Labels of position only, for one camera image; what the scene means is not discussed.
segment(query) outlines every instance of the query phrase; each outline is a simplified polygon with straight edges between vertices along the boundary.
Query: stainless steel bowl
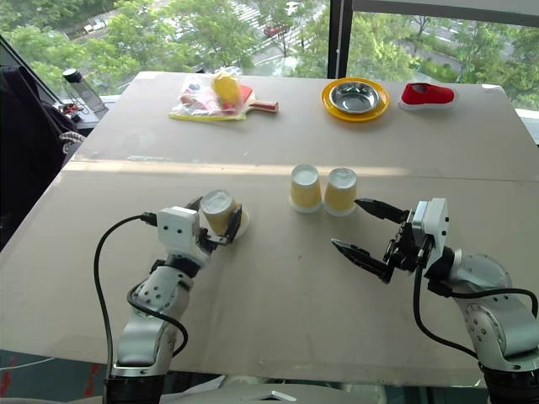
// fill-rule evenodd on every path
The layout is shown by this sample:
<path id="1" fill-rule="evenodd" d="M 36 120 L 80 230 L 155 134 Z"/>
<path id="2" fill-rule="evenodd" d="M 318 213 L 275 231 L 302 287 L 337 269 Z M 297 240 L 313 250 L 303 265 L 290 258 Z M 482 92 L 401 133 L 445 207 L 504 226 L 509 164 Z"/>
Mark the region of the stainless steel bowl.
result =
<path id="1" fill-rule="evenodd" d="M 380 103 L 378 92 L 364 82 L 343 82 L 329 94 L 331 104 L 348 114 L 364 114 Z"/>

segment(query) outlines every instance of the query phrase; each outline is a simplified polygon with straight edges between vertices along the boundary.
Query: yellow plate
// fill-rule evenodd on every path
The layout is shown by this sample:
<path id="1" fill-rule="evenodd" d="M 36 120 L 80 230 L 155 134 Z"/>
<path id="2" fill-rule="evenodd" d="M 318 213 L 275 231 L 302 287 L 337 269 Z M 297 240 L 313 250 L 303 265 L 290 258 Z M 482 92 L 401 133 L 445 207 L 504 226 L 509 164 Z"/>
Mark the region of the yellow plate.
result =
<path id="1" fill-rule="evenodd" d="M 337 107 L 335 107 L 333 104 L 331 104 L 331 100 L 329 99 L 329 94 L 331 93 L 331 90 L 335 86 L 338 86 L 342 84 L 343 82 L 364 82 L 365 84 L 369 84 L 373 88 L 376 89 L 378 94 L 380 95 L 380 103 L 374 108 L 373 110 L 369 112 L 365 112 L 364 114 L 348 114 L 346 112 L 341 111 Z M 377 82 L 373 82 L 371 80 L 367 80 L 366 78 L 362 77 L 344 77 L 339 78 L 335 81 L 332 81 L 330 84 L 328 84 L 325 89 L 322 91 L 322 104 L 323 106 L 328 110 L 328 112 L 339 118 L 340 120 L 349 120 L 350 122 L 364 122 L 366 120 L 373 120 L 375 118 L 378 118 L 380 115 L 382 115 L 384 112 L 386 112 L 387 107 L 389 106 L 389 103 L 391 102 L 391 99 L 389 98 L 389 93 L 386 91 L 384 87 L 382 87 Z"/>

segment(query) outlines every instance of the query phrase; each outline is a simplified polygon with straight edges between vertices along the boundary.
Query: ping pong paddle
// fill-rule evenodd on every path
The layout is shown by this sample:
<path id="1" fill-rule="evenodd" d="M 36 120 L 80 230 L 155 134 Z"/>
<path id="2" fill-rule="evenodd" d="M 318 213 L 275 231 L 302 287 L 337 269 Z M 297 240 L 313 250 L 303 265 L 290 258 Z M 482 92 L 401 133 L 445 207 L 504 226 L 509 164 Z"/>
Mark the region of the ping pong paddle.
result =
<path id="1" fill-rule="evenodd" d="M 245 108 L 245 114 L 249 111 L 252 111 L 253 109 L 257 109 L 258 111 L 271 112 L 273 114 L 279 112 L 279 103 L 270 103 L 267 101 L 257 100 L 251 87 L 242 85 L 240 90 L 242 94 L 243 105 Z"/>

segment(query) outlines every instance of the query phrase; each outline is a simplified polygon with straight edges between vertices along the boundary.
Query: window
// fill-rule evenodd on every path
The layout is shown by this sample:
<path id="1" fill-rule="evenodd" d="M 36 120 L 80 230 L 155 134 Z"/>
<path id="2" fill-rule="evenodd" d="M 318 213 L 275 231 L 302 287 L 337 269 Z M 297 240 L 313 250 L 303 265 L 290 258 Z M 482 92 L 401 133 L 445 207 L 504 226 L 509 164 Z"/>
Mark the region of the window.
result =
<path id="1" fill-rule="evenodd" d="M 326 77 L 329 0 L 3 0 L 0 33 L 66 97 L 76 67 L 100 95 L 140 71 Z"/>
<path id="2" fill-rule="evenodd" d="M 497 84 L 515 108 L 539 110 L 539 28 L 354 12 L 346 75 Z"/>

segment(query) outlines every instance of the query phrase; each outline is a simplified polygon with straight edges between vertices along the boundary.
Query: car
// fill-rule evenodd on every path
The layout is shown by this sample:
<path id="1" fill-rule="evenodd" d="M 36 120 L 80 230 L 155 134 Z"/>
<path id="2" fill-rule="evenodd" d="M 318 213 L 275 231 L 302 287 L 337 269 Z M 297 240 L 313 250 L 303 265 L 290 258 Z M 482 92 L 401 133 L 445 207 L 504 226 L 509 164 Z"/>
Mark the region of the car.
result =
<path id="1" fill-rule="evenodd" d="M 98 29 L 103 29 L 104 27 L 106 27 L 106 24 L 104 23 L 102 19 L 94 19 L 93 21 L 95 22 L 95 25 L 92 25 L 92 29 L 94 31 L 97 31 Z"/>
<path id="2" fill-rule="evenodd" d="M 290 31 L 288 25 L 275 25 L 273 23 L 267 23 L 264 27 L 264 35 L 274 36 L 277 34 L 287 34 Z"/>

